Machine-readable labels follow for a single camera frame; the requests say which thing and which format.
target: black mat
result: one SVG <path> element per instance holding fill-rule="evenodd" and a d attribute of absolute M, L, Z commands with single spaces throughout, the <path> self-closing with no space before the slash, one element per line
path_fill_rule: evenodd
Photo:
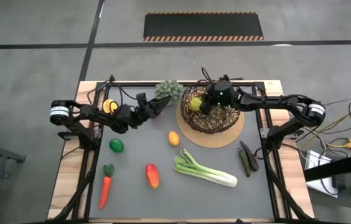
<path fill-rule="evenodd" d="M 153 12 L 145 15 L 144 41 L 263 39 L 256 12 Z"/>

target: woven wire basket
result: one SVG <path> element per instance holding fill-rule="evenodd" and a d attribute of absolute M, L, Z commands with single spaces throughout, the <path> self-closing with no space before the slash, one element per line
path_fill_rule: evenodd
<path fill-rule="evenodd" d="M 188 86 L 182 94 L 180 108 L 181 115 L 192 129 L 206 134 L 219 133 L 232 127 L 238 121 L 240 112 L 227 106 L 213 106 L 208 115 L 201 111 L 189 109 L 189 103 L 193 97 L 201 97 L 206 93 L 208 81 L 201 80 Z"/>

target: yellow ball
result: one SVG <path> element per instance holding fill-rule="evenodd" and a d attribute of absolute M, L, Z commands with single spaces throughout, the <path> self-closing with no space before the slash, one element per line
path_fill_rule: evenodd
<path fill-rule="evenodd" d="M 189 109 L 192 111 L 198 111 L 199 106 L 202 104 L 202 100 L 199 97 L 193 97 L 189 102 Z"/>
<path fill-rule="evenodd" d="M 102 109 L 105 113 L 113 113 L 115 112 L 116 109 L 118 109 L 118 104 L 114 101 L 114 100 L 105 100 L 105 102 L 103 102 L 103 106 Z"/>

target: gray tabletop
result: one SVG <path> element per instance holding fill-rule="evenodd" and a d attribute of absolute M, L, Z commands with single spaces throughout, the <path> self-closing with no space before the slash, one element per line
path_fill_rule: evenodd
<path fill-rule="evenodd" d="M 131 96 L 145 92 L 154 97 L 154 87 L 124 87 Z M 119 91 L 110 90 L 111 99 L 119 102 Z M 136 101 L 123 95 L 129 105 Z M 173 170 L 179 147 L 171 147 L 169 131 L 180 135 L 180 147 L 188 149 L 200 164 L 222 170 L 238 179 L 235 188 L 224 187 Z M 112 138 L 124 142 L 124 152 L 114 153 L 108 143 Z M 259 148 L 260 137 L 254 112 L 245 113 L 240 137 L 226 147 L 200 147 L 182 135 L 176 121 L 176 107 L 167 107 L 156 119 L 125 134 L 104 128 L 100 155 L 93 184 L 90 218 L 273 218 L 268 182 L 263 161 L 260 169 L 247 178 L 236 149 L 243 140 L 252 151 Z M 113 164 L 110 194 L 102 210 L 98 209 L 104 164 Z M 146 180 L 145 166 L 155 164 L 160 186 L 151 189 Z"/>

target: green apple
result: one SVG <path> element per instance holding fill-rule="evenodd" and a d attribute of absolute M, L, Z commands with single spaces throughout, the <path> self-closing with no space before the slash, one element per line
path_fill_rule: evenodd
<path fill-rule="evenodd" d="M 189 109 L 192 111 L 198 111 L 199 106 L 202 104 L 202 100 L 199 97 L 193 97 L 189 102 Z"/>

